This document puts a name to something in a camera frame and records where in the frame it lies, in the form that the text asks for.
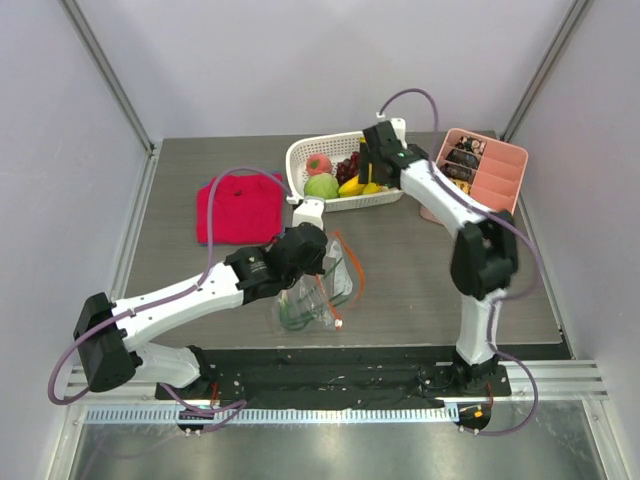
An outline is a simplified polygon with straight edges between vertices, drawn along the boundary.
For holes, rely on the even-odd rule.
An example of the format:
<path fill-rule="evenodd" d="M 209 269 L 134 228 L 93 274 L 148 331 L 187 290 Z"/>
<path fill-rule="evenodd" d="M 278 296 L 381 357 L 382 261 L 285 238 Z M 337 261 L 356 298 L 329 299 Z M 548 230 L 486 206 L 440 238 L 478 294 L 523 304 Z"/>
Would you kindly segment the red folded cloth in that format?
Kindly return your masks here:
<path fill-rule="evenodd" d="M 227 175 L 213 200 L 213 243 L 267 243 L 283 230 L 284 191 L 265 175 Z"/>

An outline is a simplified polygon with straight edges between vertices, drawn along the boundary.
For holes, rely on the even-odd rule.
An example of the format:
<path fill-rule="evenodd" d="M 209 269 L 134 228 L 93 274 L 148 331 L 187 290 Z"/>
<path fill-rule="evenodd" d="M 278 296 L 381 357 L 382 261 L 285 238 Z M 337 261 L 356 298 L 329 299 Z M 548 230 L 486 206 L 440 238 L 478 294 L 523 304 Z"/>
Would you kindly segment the white perforated plastic basket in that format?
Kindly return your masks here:
<path fill-rule="evenodd" d="M 321 154 L 331 163 L 329 173 L 335 176 L 339 164 L 359 151 L 361 131 L 344 132 L 303 138 L 291 144 L 285 154 L 285 173 L 291 193 L 286 200 L 297 205 L 304 197 L 304 187 L 310 178 L 307 160 L 314 154 Z M 377 193 L 329 199 L 325 203 L 326 212 L 335 212 L 364 207 L 374 207 L 398 201 L 403 192 L 397 188 L 382 187 Z"/>

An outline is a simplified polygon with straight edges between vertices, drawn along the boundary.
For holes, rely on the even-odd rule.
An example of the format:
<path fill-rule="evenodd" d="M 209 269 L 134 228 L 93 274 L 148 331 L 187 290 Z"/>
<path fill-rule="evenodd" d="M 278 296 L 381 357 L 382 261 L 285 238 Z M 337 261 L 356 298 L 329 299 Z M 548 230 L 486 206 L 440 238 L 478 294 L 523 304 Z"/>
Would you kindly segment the pink fake peach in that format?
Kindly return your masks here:
<path fill-rule="evenodd" d="M 309 176 L 315 176 L 324 173 L 331 174 L 333 170 L 333 164 L 327 155 L 322 153 L 314 153 L 307 158 L 305 169 L 306 173 Z"/>

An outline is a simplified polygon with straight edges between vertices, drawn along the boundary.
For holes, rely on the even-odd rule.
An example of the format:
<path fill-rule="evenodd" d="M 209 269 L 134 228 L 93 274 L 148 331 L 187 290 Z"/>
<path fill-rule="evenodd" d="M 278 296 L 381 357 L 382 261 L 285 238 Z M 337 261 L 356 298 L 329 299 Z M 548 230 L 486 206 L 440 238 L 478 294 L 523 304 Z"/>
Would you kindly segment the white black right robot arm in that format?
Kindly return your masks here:
<path fill-rule="evenodd" d="M 513 217 L 454 186 L 434 162 L 401 142 L 391 122 L 368 127 L 363 136 L 361 172 L 419 201 L 454 240 L 450 276 L 461 294 L 462 316 L 445 386 L 475 394 L 497 374 L 494 337 L 501 302 L 519 269 Z"/>

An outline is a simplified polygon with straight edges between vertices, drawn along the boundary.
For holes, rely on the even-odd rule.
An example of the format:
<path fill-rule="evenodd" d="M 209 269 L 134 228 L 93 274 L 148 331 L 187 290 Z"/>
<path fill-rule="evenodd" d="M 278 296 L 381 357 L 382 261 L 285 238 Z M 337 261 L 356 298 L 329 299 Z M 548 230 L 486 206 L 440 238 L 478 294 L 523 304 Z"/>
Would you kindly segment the green fake cabbage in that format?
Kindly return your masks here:
<path fill-rule="evenodd" d="M 338 180 L 330 173 L 311 176 L 304 185 L 304 194 L 325 200 L 332 200 L 339 196 Z"/>

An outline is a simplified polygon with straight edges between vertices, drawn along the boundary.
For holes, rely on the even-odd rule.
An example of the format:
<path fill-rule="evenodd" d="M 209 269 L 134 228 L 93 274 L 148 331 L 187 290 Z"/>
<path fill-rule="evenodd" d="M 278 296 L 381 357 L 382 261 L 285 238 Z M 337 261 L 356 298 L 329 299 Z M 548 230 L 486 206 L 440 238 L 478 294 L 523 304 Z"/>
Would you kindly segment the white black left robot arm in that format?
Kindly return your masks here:
<path fill-rule="evenodd" d="M 103 293 L 90 296 L 73 332 L 88 390 L 102 393 L 145 378 L 193 399 L 205 397 L 213 375 L 200 349 L 162 347 L 153 339 L 202 316 L 275 297 L 301 277 L 323 273 L 327 244 L 320 228 L 303 223 L 161 290 L 117 302 Z"/>

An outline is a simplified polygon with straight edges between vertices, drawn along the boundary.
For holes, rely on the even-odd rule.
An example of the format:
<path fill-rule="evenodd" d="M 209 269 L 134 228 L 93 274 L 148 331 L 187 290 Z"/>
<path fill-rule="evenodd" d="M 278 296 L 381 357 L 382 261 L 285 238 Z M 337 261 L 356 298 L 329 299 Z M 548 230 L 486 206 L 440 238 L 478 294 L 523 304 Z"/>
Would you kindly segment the pink divided organizer tray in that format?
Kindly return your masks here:
<path fill-rule="evenodd" d="M 516 211 L 528 163 L 525 149 L 460 128 L 450 129 L 437 169 L 463 193 L 494 211 Z"/>

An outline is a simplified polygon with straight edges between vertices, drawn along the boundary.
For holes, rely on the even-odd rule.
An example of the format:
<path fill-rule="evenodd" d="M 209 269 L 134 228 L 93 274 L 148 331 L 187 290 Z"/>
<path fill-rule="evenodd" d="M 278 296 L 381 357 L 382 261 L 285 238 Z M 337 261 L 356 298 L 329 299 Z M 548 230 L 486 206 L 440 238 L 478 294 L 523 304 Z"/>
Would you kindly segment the purple fake grape bunch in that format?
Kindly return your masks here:
<path fill-rule="evenodd" d="M 360 153 L 353 152 L 349 158 L 339 162 L 336 166 L 335 177 L 342 186 L 352 178 L 357 178 L 360 173 Z"/>

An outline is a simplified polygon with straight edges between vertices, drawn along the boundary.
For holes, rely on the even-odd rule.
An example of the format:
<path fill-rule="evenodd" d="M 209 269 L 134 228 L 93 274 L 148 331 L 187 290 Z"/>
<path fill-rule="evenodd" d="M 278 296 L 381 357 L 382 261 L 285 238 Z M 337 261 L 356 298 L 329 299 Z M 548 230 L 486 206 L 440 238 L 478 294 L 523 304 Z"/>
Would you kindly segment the clear zip top bag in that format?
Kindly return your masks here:
<path fill-rule="evenodd" d="M 339 332 L 364 293 L 366 277 L 355 251 L 338 230 L 328 235 L 324 272 L 304 275 L 272 304 L 270 321 L 279 334 Z"/>

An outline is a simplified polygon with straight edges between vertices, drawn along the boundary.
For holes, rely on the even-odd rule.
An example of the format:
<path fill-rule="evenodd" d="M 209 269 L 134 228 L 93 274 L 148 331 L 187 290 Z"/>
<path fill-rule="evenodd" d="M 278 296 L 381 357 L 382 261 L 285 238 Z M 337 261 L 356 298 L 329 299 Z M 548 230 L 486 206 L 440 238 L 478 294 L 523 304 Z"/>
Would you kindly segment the yellow fake corn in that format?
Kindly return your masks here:
<path fill-rule="evenodd" d="M 378 193 L 384 193 L 389 191 L 390 188 L 386 185 L 380 185 L 373 181 L 372 174 L 369 174 L 369 182 L 364 186 L 362 195 L 373 195 Z"/>

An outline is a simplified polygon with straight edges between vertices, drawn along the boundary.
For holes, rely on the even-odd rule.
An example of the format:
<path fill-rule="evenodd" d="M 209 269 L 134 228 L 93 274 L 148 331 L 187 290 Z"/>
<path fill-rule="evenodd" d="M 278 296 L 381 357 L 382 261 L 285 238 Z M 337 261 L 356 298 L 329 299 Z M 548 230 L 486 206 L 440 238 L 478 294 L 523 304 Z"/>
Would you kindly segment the yellow fake banana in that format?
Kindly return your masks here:
<path fill-rule="evenodd" d="M 367 182 L 361 183 L 359 177 L 354 176 L 339 187 L 338 195 L 340 198 L 359 196 L 363 193 L 367 185 Z"/>

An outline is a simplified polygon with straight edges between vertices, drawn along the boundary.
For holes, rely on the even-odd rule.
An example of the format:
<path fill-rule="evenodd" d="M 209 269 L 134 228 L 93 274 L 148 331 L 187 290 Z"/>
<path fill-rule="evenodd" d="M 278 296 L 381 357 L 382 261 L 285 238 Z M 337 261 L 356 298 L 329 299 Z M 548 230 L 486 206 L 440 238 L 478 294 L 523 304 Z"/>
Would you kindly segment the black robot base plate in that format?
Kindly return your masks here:
<path fill-rule="evenodd" d="M 183 400 L 251 409 L 376 410 L 506 398 L 503 365 L 465 367 L 451 347 L 377 346 L 203 350 L 203 372 L 176 389 Z"/>

